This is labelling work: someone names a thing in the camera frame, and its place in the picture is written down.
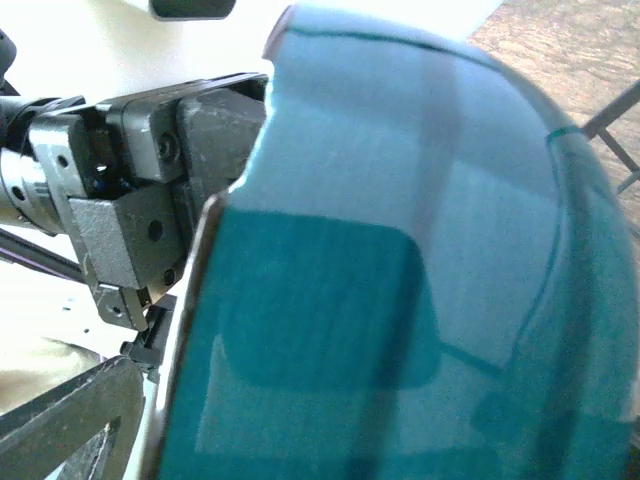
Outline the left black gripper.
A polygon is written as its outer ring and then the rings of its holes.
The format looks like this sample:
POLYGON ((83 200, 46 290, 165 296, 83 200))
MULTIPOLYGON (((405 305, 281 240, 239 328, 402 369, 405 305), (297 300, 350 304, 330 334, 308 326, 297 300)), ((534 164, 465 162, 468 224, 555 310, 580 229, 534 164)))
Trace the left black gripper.
POLYGON ((182 276, 204 203, 245 168, 266 84, 260 73, 195 80, 45 113, 30 126, 100 317, 132 330, 148 323, 120 354, 154 384, 177 301, 163 295, 182 276))

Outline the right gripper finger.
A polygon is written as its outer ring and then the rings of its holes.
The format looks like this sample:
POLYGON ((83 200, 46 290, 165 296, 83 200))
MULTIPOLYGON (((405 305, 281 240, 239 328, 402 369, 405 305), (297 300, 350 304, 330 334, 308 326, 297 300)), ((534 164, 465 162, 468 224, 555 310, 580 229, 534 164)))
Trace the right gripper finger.
POLYGON ((1 417, 1 477, 121 479, 144 411, 143 376, 118 356, 1 417))

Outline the cream and teal bowl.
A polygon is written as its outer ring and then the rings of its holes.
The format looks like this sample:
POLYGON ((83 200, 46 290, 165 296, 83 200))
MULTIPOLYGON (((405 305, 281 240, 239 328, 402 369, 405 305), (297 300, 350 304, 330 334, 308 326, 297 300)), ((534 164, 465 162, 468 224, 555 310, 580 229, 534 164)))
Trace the cream and teal bowl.
POLYGON ((620 479, 636 265, 581 129, 484 52, 288 7, 204 205, 144 479, 620 479))

